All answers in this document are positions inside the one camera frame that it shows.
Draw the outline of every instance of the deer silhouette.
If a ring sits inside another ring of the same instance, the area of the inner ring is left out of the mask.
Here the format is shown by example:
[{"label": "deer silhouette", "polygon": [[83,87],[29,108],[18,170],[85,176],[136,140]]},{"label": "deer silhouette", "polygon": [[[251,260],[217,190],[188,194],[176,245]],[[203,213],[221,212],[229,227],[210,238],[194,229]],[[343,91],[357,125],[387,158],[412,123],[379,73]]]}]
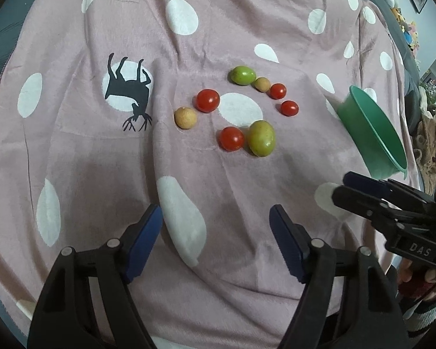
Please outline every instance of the deer silhouette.
[{"label": "deer silhouette", "polygon": [[117,70],[115,73],[113,73],[112,59],[114,55],[114,53],[111,53],[108,57],[108,74],[110,75],[110,81],[108,82],[108,87],[106,88],[105,99],[107,99],[110,95],[132,98],[134,101],[136,101],[136,103],[133,103],[133,116],[124,121],[123,131],[126,131],[128,128],[129,131],[131,129],[136,131],[133,121],[136,122],[137,118],[140,116],[144,118],[144,123],[142,124],[140,130],[147,130],[147,123],[150,123],[150,126],[152,125],[152,117],[145,112],[147,104],[149,103],[149,88],[147,88],[147,85],[149,85],[152,81],[150,80],[150,77],[145,69],[142,69],[142,73],[145,75],[145,81],[140,81],[141,65],[144,59],[139,61],[139,65],[137,67],[137,80],[124,80],[124,77],[121,74],[121,68],[123,68],[123,64],[128,57],[126,56],[121,59]]}]

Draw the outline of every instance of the green bowl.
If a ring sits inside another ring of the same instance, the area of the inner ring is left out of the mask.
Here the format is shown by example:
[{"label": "green bowl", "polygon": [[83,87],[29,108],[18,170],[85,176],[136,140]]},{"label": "green bowl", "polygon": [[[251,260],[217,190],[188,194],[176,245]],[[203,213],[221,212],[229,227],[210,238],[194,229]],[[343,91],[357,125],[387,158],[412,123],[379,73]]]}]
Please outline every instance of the green bowl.
[{"label": "green bowl", "polygon": [[351,86],[337,114],[372,178],[387,179],[397,172],[402,172],[404,179],[407,177],[407,157],[402,142],[388,117],[368,94]]}]

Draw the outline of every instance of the pink blanket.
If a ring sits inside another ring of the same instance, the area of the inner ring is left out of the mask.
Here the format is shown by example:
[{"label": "pink blanket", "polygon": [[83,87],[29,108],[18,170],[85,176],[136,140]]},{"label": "pink blanket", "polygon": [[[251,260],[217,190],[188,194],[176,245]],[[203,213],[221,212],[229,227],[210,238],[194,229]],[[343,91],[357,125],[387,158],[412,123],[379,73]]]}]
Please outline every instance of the pink blanket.
[{"label": "pink blanket", "polygon": [[[298,115],[230,83],[242,64],[284,83]],[[350,85],[394,124],[417,187],[403,66],[372,3],[36,0],[0,82],[0,298],[10,316],[27,334],[59,251],[119,237],[155,202],[166,229],[130,291],[158,347],[276,347],[303,285],[271,234],[272,205],[312,237],[367,245],[389,265],[381,235],[330,201],[347,171],[368,175],[333,108]],[[219,92],[219,108],[179,129],[173,112],[204,88]],[[260,119],[276,131],[270,156],[220,149],[218,131]],[[330,313],[341,291],[338,280]]]}]

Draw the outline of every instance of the cherry tomato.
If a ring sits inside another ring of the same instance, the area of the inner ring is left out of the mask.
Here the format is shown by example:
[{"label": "cherry tomato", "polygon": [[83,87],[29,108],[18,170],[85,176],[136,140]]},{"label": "cherry tomato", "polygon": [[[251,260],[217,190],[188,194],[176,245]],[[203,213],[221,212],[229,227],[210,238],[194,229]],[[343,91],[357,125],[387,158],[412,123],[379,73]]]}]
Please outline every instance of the cherry tomato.
[{"label": "cherry tomato", "polygon": [[286,87],[281,83],[274,83],[270,88],[270,97],[272,99],[281,99],[286,96]]},{"label": "cherry tomato", "polygon": [[201,90],[195,99],[195,107],[203,113],[211,113],[218,105],[219,94],[213,89]]},{"label": "cherry tomato", "polygon": [[219,135],[219,143],[221,147],[228,151],[237,151],[244,145],[244,134],[237,127],[226,127]]},{"label": "cherry tomato", "polygon": [[287,117],[292,117],[299,112],[299,105],[294,101],[284,101],[281,104],[281,113]]}]

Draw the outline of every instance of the blue gripper pad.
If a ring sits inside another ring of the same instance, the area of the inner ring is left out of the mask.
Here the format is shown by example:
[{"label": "blue gripper pad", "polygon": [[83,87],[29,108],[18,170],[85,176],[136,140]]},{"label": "blue gripper pad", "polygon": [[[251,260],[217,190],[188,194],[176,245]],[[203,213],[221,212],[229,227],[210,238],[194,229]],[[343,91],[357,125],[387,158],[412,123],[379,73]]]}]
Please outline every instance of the blue gripper pad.
[{"label": "blue gripper pad", "polygon": [[124,274],[129,282],[132,282],[133,279],[139,276],[142,270],[144,270],[145,263],[160,233],[162,224],[163,213],[161,208],[156,206],[147,218],[147,221],[129,251],[128,265]]},{"label": "blue gripper pad", "polygon": [[295,226],[294,223],[289,219],[281,205],[274,205],[270,209],[269,220],[271,231],[283,255],[289,273],[296,277],[299,282],[306,283],[307,274],[303,269],[303,251],[288,227],[289,224]]},{"label": "blue gripper pad", "polygon": [[387,198],[391,192],[384,181],[378,181],[355,172],[347,172],[342,181],[347,187],[379,199]]}]

